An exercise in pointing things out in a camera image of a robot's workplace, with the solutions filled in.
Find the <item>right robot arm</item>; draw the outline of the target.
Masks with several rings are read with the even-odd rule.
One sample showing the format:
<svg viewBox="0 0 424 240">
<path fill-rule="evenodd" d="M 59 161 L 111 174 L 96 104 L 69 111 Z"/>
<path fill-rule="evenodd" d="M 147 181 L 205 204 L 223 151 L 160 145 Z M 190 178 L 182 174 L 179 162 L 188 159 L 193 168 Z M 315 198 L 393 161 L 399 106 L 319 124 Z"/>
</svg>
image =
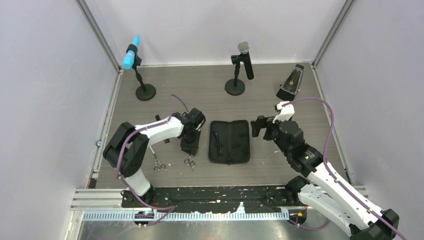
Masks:
<svg viewBox="0 0 424 240">
<path fill-rule="evenodd" d="M 398 214 L 381 209 L 345 181 L 316 148 L 306 143 L 295 121 L 260 115 L 250 124 L 252 137 L 265 129 L 263 139 L 273 141 L 300 174 L 285 185 L 288 203 L 312 207 L 351 240 L 393 240 L 399 235 Z"/>
</svg>

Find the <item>black zipper tool case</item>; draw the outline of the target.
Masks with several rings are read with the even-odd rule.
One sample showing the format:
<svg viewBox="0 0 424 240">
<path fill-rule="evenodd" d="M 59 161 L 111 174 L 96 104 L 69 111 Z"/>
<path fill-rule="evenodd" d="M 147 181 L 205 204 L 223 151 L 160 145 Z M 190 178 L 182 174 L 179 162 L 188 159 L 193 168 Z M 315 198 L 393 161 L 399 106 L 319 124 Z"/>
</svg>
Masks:
<svg viewBox="0 0 424 240">
<path fill-rule="evenodd" d="M 223 155 L 217 155 L 216 140 L 219 136 Z M 208 159 L 214 164 L 246 164 L 250 161 L 250 132 L 247 120 L 213 120 L 209 125 Z"/>
</svg>

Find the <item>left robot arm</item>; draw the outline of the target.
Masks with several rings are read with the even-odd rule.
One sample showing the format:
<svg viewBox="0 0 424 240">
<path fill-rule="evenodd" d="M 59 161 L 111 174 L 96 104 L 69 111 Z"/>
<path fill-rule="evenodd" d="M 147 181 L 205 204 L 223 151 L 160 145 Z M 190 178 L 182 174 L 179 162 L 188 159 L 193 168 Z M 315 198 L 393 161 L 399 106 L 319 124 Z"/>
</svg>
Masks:
<svg viewBox="0 0 424 240">
<path fill-rule="evenodd" d="M 190 112 L 173 113 L 165 119 L 144 125 L 122 123 L 103 150 L 103 158 L 117 170 L 125 183 L 135 191 L 134 200 L 141 207 L 153 202 L 153 189 L 141 167 L 146 151 L 152 145 L 177 138 L 180 148 L 192 159 L 198 149 L 205 115 L 193 108 Z"/>
</svg>

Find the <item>black hair clip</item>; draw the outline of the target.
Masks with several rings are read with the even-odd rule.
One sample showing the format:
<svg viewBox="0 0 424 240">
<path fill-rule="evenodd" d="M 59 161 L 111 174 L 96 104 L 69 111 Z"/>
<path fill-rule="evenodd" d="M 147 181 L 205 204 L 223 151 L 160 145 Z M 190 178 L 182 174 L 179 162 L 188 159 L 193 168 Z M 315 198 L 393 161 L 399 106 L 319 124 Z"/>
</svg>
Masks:
<svg viewBox="0 0 424 240">
<path fill-rule="evenodd" d="M 218 156 L 223 156 L 224 153 L 223 153 L 223 150 L 222 150 L 222 145 L 220 143 L 219 135 L 218 135 L 218 133 L 215 130 L 213 130 L 212 133 L 213 133 L 214 138 L 215 138 L 215 145 L 216 145 L 216 148 L 217 148 L 217 155 Z"/>
</svg>

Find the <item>silver thinning scissors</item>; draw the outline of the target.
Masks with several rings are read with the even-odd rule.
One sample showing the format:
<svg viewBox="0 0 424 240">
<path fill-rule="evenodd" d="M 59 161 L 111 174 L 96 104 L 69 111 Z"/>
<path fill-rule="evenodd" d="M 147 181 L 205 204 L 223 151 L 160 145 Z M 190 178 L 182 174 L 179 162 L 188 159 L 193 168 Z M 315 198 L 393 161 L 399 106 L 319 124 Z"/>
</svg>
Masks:
<svg viewBox="0 0 424 240">
<path fill-rule="evenodd" d="M 183 162 L 184 162 L 184 164 L 186 164 L 187 166 L 189 166 L 191 168 L 191 170 L 193 171 L 194 168 L 195 168 L 195 166 L 196 166 L 196 163 L 195 163 L 194 160 L 195 160 L 195 156 L 191 154 Z"/>
</svg>

